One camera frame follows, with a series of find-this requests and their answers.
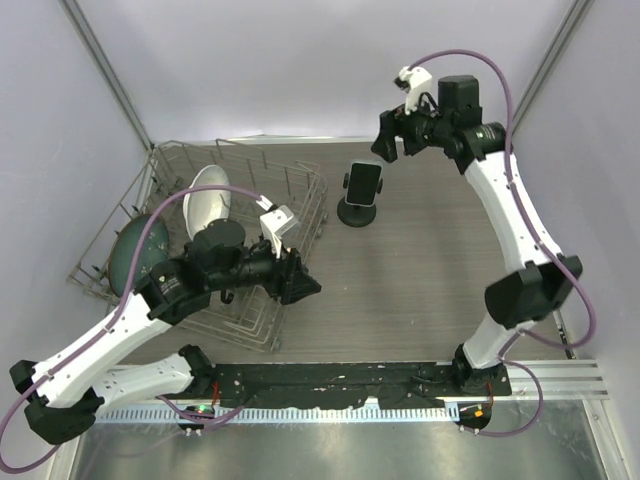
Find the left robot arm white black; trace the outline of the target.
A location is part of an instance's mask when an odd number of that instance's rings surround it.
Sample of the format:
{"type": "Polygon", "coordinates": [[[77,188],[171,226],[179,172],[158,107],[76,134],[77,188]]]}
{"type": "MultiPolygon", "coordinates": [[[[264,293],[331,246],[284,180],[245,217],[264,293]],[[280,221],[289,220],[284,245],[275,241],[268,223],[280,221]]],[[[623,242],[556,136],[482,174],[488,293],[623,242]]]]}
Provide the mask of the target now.
{"type": "Polygon", "coordinates": [[[164,394],[205,397],[214,368],[203,351],[186,345],[155,363],[116,369],[137,347],[208,308],[213,293],[223,302],[238,288],[259,285],[283,305],[320,292],[299,252],[274,252],[262,237],[246,247],[236,221],[218,219],[198,232],[177,258],[158,263],[141,278],[123,306],[72,345],[41,362],[21,360],[10,369],[31,430],[61,445],[88,430],[96,418],[138,400],[164,394]]]}

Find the black smartphone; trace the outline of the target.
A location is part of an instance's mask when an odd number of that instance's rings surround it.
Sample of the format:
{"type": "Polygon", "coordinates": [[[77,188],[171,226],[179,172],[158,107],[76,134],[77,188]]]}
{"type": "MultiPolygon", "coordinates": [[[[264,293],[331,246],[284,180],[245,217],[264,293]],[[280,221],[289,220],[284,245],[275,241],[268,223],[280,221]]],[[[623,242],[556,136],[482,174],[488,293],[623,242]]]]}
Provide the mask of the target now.
{"type": "Polygon", "coordinates": [[[348,205],[371,207],[380,193],[383,166],[376,160],[354,160],[345,176],[345,201],[348,205]]]}

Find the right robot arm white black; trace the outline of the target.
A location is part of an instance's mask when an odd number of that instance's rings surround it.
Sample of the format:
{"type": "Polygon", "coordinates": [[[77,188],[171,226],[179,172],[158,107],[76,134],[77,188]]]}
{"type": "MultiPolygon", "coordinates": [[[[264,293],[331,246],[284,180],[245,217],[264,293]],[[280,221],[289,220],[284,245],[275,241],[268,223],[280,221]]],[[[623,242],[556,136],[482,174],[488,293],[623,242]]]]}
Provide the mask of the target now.
{"type": "Polygon", "coordinates": [[[577,256],[566,256],[545,231],[524,188],[506,130],[482,118],[479,82],[472,75],[443,77],[437,96],[422,67],[405,67],[395,79],[402,105],[383,112],[371,150],[388,163],[433,147],[453,160],[478,195],[497,235],[505,276],[484,293],[486,314],[475,333],[454,353],[451,380],[472,395],[500,377],[501,358],[512,338],[528,333],[557,310],[582,274],[577,256]]]}

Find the black phone stand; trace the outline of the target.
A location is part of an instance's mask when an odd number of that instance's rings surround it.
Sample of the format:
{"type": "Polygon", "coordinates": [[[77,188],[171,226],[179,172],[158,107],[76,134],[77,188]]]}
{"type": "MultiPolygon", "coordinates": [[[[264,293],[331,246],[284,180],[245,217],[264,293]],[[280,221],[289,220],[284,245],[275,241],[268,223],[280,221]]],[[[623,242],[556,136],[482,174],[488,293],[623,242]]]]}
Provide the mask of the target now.
{"type": "MultiPolygon", "coordinates": [[[[383,179],[380,182],[380,187],[382,191],[383,179]]],[[[371,224],[375,220],[377,215],[376,200],[379,194],[376,196],[375,203],[371,207],[358,207],[358,206],[348,205],[345,201],[345,194],[340,199],[337,205],[336,212],[339,220],[345,225],[353,228],[361,228],[371,224]]]]}

